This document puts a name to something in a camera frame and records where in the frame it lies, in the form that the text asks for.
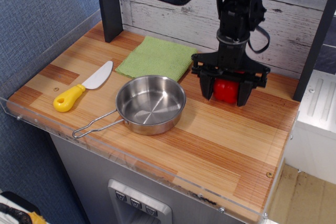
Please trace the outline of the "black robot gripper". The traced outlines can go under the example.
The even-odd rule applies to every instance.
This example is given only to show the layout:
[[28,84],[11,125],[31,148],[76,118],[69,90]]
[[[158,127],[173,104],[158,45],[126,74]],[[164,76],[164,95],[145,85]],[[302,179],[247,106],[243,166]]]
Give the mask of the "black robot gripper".
[[213,95],[215,77],[232,80],[247,78],[239,83],[237,106],[245,106],[254,87],[265,87],[270,68],[250,59],[246,54],[249,39],[244,41],[224,40],[219,42],[216,52],[193,54],[192,73],[200,78],[202,96],[210,100]]

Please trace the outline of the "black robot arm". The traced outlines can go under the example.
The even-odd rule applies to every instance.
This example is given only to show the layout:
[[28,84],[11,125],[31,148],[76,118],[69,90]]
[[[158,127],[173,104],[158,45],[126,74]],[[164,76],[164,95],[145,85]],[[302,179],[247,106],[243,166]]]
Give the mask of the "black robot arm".
[[267,39],[268,33],[260,27],[266,9],[262,0],[216,0],[220,20],[216,37],[218,50],[193,54],[192,73],[200,79],[203,97],[210,99],[215,93],[217,79],[238,84],[237,106],[244,106],[252,89],[265,87],[270,68],[250,59],[246,47],[251,45],[250,33],[259,31]]

